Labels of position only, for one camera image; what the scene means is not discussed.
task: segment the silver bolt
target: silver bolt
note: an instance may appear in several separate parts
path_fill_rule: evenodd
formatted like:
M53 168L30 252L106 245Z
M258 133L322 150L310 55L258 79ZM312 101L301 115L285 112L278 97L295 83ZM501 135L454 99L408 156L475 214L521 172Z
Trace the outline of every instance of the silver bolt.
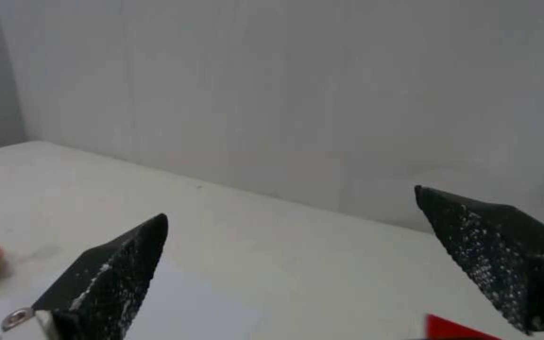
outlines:
M20 325L20 323L25 322L26 320L32 318L34 315L33 310L31 308L20 308L19 310L15 312L11 312L6 318L1 321L1 329L6 332L10 329L13 329L17 325Z

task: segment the white residue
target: white residue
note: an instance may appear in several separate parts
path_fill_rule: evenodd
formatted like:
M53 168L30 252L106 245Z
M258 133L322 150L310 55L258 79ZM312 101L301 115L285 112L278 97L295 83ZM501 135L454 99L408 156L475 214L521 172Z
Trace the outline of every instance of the white residue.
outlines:
M78 297L73 299L73 303L71 303L71 307L69 308L69 310L76 310L79 307L81 307L81 304L85 300L85 297L88 295L89 291L94 286L95 280L97 280L100 277L100 275L102 275L102 273L104 273L110 268L111 268L110 264L108 263L102 264L102 267L100 267L98 273L95 274L93 278L91 278L91 281L89 282L89 286L87 286L87 289L85 289L82 293L80 293Z

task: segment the metal screw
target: metal screw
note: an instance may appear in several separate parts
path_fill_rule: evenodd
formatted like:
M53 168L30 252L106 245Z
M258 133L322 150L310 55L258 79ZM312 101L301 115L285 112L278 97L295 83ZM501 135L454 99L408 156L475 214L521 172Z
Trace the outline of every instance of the metal screw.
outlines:
M25 322L26 320L34 316L32 308L20 308L15 312L11 312L6 318L1 321L1 329L6 332L10 329L13 329L20 323Z

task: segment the white table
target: white table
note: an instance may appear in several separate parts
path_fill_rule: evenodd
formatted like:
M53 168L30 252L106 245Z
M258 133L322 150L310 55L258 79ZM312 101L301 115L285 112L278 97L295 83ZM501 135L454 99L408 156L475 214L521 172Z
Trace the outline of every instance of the white table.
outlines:
M416 338L428 312L525 337L432 235L46 142L0 148L0 298L162 212L163 258L260 310L252 339Z

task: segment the red object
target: red object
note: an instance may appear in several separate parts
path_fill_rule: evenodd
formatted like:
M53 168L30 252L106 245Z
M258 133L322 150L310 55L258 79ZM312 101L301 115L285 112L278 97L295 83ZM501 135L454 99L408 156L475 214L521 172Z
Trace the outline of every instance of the red object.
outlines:
M476 338L482 340L501 340L459 325L447 319L442 319L432 314L425 317L425 337L429 340L440 340L446 338Z

